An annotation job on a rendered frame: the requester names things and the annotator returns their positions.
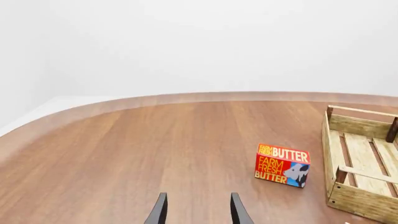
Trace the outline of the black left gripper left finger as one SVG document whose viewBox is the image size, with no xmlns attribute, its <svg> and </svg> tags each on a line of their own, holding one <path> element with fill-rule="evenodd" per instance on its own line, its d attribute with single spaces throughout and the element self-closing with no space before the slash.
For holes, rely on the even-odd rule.
<svg viewBox="0 0 398 224">
<path fill-rule="evenodd" d="M 167 210 L 167 194 L 165 192 L 161 192 L 144 224 L 165 224 L 167 219 Z"/>
</svg>

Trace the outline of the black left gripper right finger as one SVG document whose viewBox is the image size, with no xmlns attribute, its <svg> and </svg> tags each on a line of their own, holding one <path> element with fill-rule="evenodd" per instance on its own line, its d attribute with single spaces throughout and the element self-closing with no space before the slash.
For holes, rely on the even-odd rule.
<svg viewBox="0 0 398 224">
<path fill-rule="evenodd" d="M 230 212 L 232 224 L 254 224 L 236 192 L 231 193 Z"/>
</svg>

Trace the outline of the wooden slat tray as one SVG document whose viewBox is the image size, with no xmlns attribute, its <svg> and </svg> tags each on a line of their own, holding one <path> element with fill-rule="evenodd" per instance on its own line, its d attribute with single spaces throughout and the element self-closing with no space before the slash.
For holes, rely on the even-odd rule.
<svg viewBox="0 0 398 224">
<path fill-rule="evenodd" d="M 322 144 L 327 205 L 398 224 L 398 114 L 330 105 Z"/>
</svg>

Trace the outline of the red butter box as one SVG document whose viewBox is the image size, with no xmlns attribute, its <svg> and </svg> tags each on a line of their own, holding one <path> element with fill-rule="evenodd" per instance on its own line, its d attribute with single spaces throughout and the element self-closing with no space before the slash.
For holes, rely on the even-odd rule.
<svg viewBox="0 0 398 224">
<path fill-rule="evenodd" d="M 304 188 L 310 170 L 310 154 L 286 147 L 260 143 L 256 152 L 254 177 Z"/>
</svg>

